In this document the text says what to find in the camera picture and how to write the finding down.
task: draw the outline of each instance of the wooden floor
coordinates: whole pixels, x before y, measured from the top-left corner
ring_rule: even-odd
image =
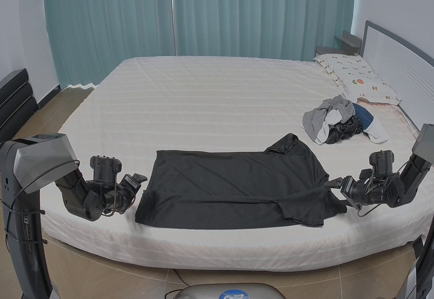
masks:
[[[63,90],[38,111],[16,134],[26,137],[57,132],[92,89]],[[46,233],[46,258],[51,280],[62,299],[163,299],[164,293],[185,287],[172,269],[124,264],[62,244]],[[393,298],[415,260],[405,245],[339,266],[295,273],[177,270],[190,285],[260,282],[289,298]],[[18,280],[3,242],[0,242],[0,298],[18,299]]]

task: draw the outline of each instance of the mattress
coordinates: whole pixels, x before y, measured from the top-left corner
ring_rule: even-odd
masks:
[[[339,88],[314,62],[237,57],[149,57],[125,60],[69,117],[68,135],[85,179],[89,159],[122,161],[122,172],[149,177],[156,150],[263,151],[294,133],[316,154],[330,178],[370,167],[374,151],[391,149],[394,169],[408,160],[415,130],[397,107],[361,103],[389,132],[385,144],[363,134],[317,145],[302,128],[303,113]],[[404,245],[427,232],[433,215],[434,175],[414,201],[380,206],[366,217],[355,209],[324,221],[247,230],[182,230],[134,222],[142,194],[124,215],[95,222],[70,215],[54,184],[41,190],[44,230],[63,242],[113,260],[177,269],[295,271],[348,262]]]

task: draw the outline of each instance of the pillow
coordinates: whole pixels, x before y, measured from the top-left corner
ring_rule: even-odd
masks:
[[[314,59],[325,68],[348,100],[399,104],[401,99],[395,91],[374,73],[361,56],[322,54]]]

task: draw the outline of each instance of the blue sticker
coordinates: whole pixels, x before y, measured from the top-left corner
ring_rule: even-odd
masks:
[[[228,290],[222,293],[218,299],[249,299],[249,296],[240,290]]]

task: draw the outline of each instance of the curtain fold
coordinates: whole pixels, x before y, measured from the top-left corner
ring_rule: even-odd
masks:
[[[171,0],[44,0],[61,87],[99,84],[124,59],[175,55]]]
[[[174,0],[178,55],[312,60],[351,29],[354,0]]]

